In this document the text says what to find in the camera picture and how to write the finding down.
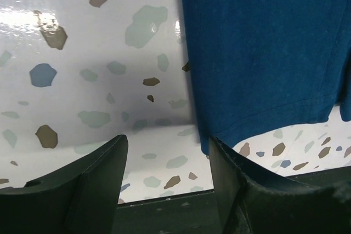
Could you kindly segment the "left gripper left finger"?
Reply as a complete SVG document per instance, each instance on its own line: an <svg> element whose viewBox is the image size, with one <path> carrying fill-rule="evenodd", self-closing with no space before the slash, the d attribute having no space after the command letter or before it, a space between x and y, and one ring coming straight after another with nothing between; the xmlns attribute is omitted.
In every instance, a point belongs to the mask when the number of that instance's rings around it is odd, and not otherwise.
<svg viewBox="0 0 351 234"><path fill-rule="evenodd" d="M111 233L127 154L118 135L22 188L1 189L1 233Z"/></svg>

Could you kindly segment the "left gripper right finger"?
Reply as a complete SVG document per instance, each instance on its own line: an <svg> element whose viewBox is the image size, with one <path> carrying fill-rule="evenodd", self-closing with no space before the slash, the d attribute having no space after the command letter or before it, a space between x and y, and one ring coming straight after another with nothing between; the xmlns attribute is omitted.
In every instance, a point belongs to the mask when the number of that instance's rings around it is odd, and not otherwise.
<svg viewBox="0 0 351 234"><path fill-rule="evenodd" d="M350 233L350 168L284 177L230 149L209 144L224 233Z"/></svg>

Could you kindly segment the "dark blue t shirt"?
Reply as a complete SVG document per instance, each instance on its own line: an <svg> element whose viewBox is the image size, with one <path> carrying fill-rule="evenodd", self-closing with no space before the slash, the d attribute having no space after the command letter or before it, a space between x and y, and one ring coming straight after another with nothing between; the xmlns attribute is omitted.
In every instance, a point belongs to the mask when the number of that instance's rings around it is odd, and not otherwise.
<svg viewBox="0 0 351 234"><path fill-rule="evenodd" d="M182 0L201 149L350 120L350 0Z"/></svg>

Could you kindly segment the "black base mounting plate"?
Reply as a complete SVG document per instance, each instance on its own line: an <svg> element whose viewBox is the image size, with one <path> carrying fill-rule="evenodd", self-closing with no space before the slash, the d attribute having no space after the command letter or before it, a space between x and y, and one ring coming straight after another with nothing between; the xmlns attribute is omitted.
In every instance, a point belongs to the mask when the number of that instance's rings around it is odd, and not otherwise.
<svg viewBox="0 0 351 234"><path fill-rule="evenodd" d="M213 190L119 204L112 233L222 232Z"/></svg>

